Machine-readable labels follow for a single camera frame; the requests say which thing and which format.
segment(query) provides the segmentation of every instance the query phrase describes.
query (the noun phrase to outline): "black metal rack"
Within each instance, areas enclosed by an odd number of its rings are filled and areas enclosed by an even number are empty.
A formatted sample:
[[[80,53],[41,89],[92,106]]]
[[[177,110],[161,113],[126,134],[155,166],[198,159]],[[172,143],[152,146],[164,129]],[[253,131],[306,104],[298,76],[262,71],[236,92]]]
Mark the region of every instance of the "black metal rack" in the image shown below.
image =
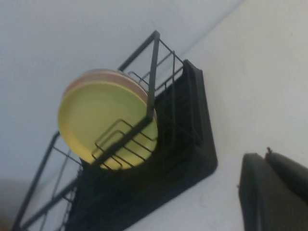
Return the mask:
[[[43,157],[43,160],[38,168],[38,171],[31,183],[31,186],[29,188],[29,191],[26,194],[26,197],[22,203],[22,206],[19,210],[19,213],[16,217],[16,220],[13,224],[12,231],[20,231],[20,230],[28,230],[28,228],[36,222],[39,218],[44,217],[44,221],[41,225],[40,230],[43,230],[45,219],[47,217],[48,211],[55,206],[60,200],[67,200],[67,209],[66,209],[66,215],[64,217],[64,220],[60,227],[56,229],[56,231],[65,230],[67,227],[67,224],[69,224],[68,217],[72,214],[72,211],[74,210],[74,206],[72,206],[72,202],[74,199],[74,196],[76,194],[76,191],[79,190],[79,188],[82,188],[85,185],[88,185],[93,183],[94,179],[97,179],[97,177],[100,175],[100,181],[101,182],[109,182],[113,178],[116,178],[118,176],[121,176],[121,180],[117,181],[117,185],[129,181],[130,178],[133,178],[133,176],[142,176],[147,178],[153,178],[155,176],[151,175],[146,169],[147,166],[156,163],[157,159],[160,158],[160,156],[164,156],[167,153],[170,153],[171,151],[174,151],[176,149],[179,149],[185,146],[185,144],[200,144],[201,140],[203,139],[202,133],[197,131],[197,128],[195,126],[195,118],[196,115],[193,114],[194,110],[194,104],[197,102],[193,101],[193,92],[191,92],[191,79],[189,77],[190,70],[185,69],[184,62],[175,54],[174,51],[172,51],[161,39],[160,34],[157,31],[154,31],[147,39],[146,41],[139,46],[136,51],[119,67],[119,71],[125,71],[127,67],[151,44],[153,44],[153,53],[152,53],[152,61],[151,61],[151,67],[150,71],[146,73],[144,76],[139,76],[137,73],[133,71],[129,71],[128,73],[130,75],[134,75],[138,78],[139,83],[144,83],[148,89],[148,102],[147,102],[147,110],[144,118],[135,126],[130,125],[124,120],[117,120],[115,123],[107,130],[104,131],[104,133],[96,140],[95,142],[96,150],[93,150],[93,158],[95,161],[92,164],[84,163],[83,161],[78,162],[74,158],[70,156],[69,153],[65,153],[58,148],[55,147],[55,144],[60,137],[60,133],[56,132],[49,144],[49,147]],[[160,61],[158,61],[158,50],[159,50],[159,44],[162,44],[167,50],[168,54],[162,58]],[[156,81],[156,69],[159,65],[161,65],[163,62],[167,60],[168,57],[172,57],[172,74],[170,77],[168,77],[163,83],[161,83],[158,87],[155,87],[155,81]],[[175,69],[175,63],[176,61],[181,63],[181,67],[177,70]],[[185,80],[181,80],[182,83],[180,83],[179,79],[177,80],[176,76],[182,73],[182,76],[185,76]],[[181,94],[181,89],[183,91],[188,91],[188,94]],[[157,138],[150,138],[146,135],[142,134],[141,131],[148,126],[154,116],[154,110],[157,112],[157,118],[158,118],[158,137]],[[108,135],[108,133],[114,128],[114,126],[117,123],[126,123],[128,126],[130,126],[130,131],[127,133],[123,133],[120,130],[116,130]],[[121,133],[123,137],[116,143],[112,144],[107,150],[103,150],[101,148],[102,143],[106,142],[106,140],[110,139],[112,135],[115,135],[117,133]],[[144,137],[147,139],[157,139],[157,147],[156,150],[153,152],[152,156],[145,161],[141,156],[139,156],[137,153],[134,153],[132,150],[130,150],[126,144],[129,141],[136,142],[138,145],[141,145],[136,140],[134,140],[134,137],[141,133]],[[210,137],[208,138],[211,143],[213,143],[213,138],[211,135],[211,129],[210,129]],[[127,160],[121,158],[116,154],[118,150],[121,148],[125,148],[126,150],[132,152],[139,158],[141,158],[144,163],[141,164],[138,167],[134,167],[131,163],[129,163]],[[56,150],[57,152],[65,155],[65,161],[63,163],[63,166],[61,168],[61,171],[59,173],[59,177],[57,180],[57,183],[55,185],[55,188],[52,193],[52,197],[50,201],[47,201],[46,204],[39,209],[32,217],[30,217],[28,220],[22,222],[21,221],[24,217],[25,211],[30,203],[31,198],[33,197],[33,193],[37,187],[38,181],[40,179],[40,176],[42,175],[42,172],[44,171],[44,168],[46,166],[46,163],[51,155],[51,151]],[[100,165],[104,164],[104,162],[112,158],[113,160],[117,161],[117,158],[122,160],[123,162],[130,165],[132,168],[127,170],[117,170],[117,171],[111,171],[108,165],[105,165],[107,169],[101,169]],[[77,177],[71,181],[66,187],[64,187],[59,193],[56,193],[59,180],[62,176],[63,169],[65,168],[67,161],[74,161],[77,164],[80,165],[80,171],[77,175]],[[74,214],[73,218],[80,218],[82,215],[76,215]]]

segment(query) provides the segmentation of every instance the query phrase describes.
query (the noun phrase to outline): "white wall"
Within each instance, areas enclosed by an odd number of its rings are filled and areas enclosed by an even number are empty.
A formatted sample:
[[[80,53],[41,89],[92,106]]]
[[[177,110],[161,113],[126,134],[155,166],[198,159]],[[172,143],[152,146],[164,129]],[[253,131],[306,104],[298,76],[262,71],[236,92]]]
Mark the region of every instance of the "white wall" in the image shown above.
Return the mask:
[[[246,0],[185,57],[203,69],[218,168],[129,231],[243,231],[242,156],[308,167],[308,1]]]
[[[117,68],[154,29],[183,54],[239,2],[1,0],[0,217],[14,217],[57,130],[70,81],[89,69]],[[60,163],[53,160],[44,178]]]

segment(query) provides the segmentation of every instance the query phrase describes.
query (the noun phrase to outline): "black object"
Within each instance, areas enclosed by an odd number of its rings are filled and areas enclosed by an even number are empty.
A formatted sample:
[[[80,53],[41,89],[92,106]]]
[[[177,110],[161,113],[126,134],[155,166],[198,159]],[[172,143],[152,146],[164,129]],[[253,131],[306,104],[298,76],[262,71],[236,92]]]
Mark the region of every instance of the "black object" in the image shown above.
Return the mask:
[[[308,230],[308,169],[269,151],[243,157],[239,197],[246,231]]]
[[[93,155],[95,161],[91,165],[83,161],[79,163],[69,153],[56,148],[55,144],[60,136],[59,132],[56,132],[17,215],[13,231],[27,230],[41,216],[44,218],[40,230],[43,230],[48,211],[62,199],[68,201],[67,213],[61,226],[56,230],[102,230],[102,228],[123,230],[216,169],[217,158],[202,71],[195,68],[189,61],[182,61],[159,38],[157,31],[149,36],[119,67],[119,70],[126,69],[151,42],[154,42],[151,70],[143,77],[135,72],[129,72],[137,76],[139,82],[148,86],[148,104],[144,119],[137,125],[131,126],[131,130],[123,134],[123,138],[107,150],[102,150],[100,143],[102,138],[108,139],[110,136],[105,136],[106,132],[102,131],[104,132],[102,136],[97,141],[93,141],[97,147],[95,152],[100,151],[101,155],[95,155],[96,157]],[[170,53],[158,62],[159,44],[166,47]],[[172,75],[160,86],[155,87],[156,67],[171,55],[173,56]],[[175,70],[176,60],[182,64],[177,70]],[[182,75],[176,79],[176,74],[181,70]],[[104,164],[108,158],[119,158],[116,152],[120,148],[126,148],[126,143],[133,140],[133,137],[141,133],[143,128],[151,122],[154,108],[157,112],[159,135],[156,138],[156,150],[151,157],[138,167],[132,166],[132,169],[118,171],[101,169],[100,165]],[[21,219],[51,150],[65,155],[63,168],[68,160],[80,164],[79,174],[59,193],[53,193],[51,200],[21,225]]]
[[[160,152],[163,139],[159,140],[159,147],[152,158],[140,168],[119,172],[110,181],[101,181],[106,174],[101,170],[93,173],[95,180],[78,189],[67,231],[121,231],[215,170],[217,159],[209,133],[202,72],[184,61],[183,74],[175,81],[174,88],[176,105],[181,105],[176,107],[179,108],[176,121],[189,129],[193,110],[195,135],[199,143],[179,129],[176,130],[174,148],[167,153]],[[194,92],[192,108],[189,92]],[[167,88],[156,98],[158,118],[163,109],[166,115],[171,114],[171,110],[166,111],[171,103],[170,94],[171,88]],[[161,121],[158,124],[159,129],[166,128]],[[171,137],[168,131],[162,134]]]

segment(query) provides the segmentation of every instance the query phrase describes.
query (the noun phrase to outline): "plate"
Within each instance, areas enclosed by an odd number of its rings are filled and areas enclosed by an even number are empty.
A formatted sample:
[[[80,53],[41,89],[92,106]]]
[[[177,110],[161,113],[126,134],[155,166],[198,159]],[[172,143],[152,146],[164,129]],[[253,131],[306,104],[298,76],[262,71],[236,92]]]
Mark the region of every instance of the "plate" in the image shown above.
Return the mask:
[[[64,92],[58,111],[59,132],[72,152],[92,163],[102,153],[95,142],[105,151],[120,140],[146,115],[146,100],[146,91],[119,72],[97,70],[86,73]],[[136,142],[128,142],[126,148],[120,149],[101,167],[127,169],[131,167],[128,163],[137,166],[149,158],[157,143],[156,113],[142,133],[147,137],[139,133],[134,137]]]

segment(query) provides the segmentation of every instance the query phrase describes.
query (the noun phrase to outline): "drip tray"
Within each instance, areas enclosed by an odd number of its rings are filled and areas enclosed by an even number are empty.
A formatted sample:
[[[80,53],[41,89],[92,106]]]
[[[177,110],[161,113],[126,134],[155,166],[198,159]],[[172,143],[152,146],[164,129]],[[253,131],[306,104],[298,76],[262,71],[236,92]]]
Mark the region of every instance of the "drip tray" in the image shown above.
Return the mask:
[[[90,182],[77,190],[66,231],[122,231],[214,172],[217,158],[202,71],[185,60],[174,89],[175,119],[180,125],[175,139],[170,140],[173,136],[168,134],[167,122],[160,117],[162,111],[168,115],[172,105],[170,86],[155,100],[159,130],[156,151],[132,170],[113,174],[93,171]],[[172,141],[170,149],[159,151]]]

